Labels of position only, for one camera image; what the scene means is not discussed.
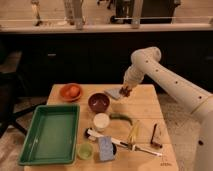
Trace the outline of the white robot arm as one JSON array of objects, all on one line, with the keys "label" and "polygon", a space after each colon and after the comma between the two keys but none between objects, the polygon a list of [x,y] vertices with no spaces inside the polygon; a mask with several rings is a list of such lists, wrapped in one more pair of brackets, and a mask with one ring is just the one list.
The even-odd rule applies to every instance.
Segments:
[{"label": "white robot arm", "polygon": [[129,96],[145,75],[154,80],[201,124],[194,171],[213,171],[213,94],[166,69],[160,59],[158,47],[134,51],[120,93]]}]

